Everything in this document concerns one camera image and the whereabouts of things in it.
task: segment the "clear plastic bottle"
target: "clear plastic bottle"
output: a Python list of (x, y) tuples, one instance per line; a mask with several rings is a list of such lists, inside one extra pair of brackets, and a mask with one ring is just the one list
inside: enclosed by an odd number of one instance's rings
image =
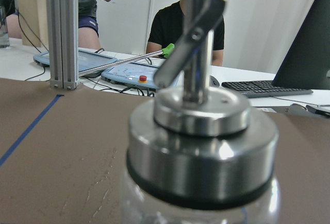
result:
[(280, 193), (273, 178), (257, 200), (239, 208), (201, 211), (161, 201), (142, 190), (126, 170), (122, 182), (122, 224), (275, 224)]
[(4, 0), (0, 0), (0, 48), (9, 47), (9, 35), (6, 23)]

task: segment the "brown table surface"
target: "brown table surface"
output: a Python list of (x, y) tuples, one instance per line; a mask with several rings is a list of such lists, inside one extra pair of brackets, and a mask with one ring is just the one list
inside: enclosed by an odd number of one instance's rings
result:
[[(64, 94), (0, 167), (0, 223), (120, 223), (131, 111), (147, 97), (0, 78), (0, 158)], [(329, 223), (330, 120), (269, 113), (280, 138), (279, 223)]]

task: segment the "black monitor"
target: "black monitor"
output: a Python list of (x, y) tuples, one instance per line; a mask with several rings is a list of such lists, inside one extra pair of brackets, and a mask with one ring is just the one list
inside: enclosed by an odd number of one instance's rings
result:
[(272, 85), (330, 90), (330, 0), (314, 0)]

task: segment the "keyboard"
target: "keyboard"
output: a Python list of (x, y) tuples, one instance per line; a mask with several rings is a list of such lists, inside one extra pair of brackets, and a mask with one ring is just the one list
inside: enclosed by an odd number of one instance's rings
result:
[(272, 80), (262, 81), (232, 81), (223, 82), (221, 86), (235, 90), (247, 98), (259, 98), (270, 96), (302, 95), (312, 94), (312, 90), (307, 89), (287, 89), (272, 86)]

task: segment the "dark gray shirt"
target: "dark gray shirt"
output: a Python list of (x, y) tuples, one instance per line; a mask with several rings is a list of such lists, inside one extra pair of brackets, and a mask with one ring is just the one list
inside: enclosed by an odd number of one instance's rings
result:
[(78, 0), (78, 15), (85, 15), (96, 18), (96, 10), (96, 0)]

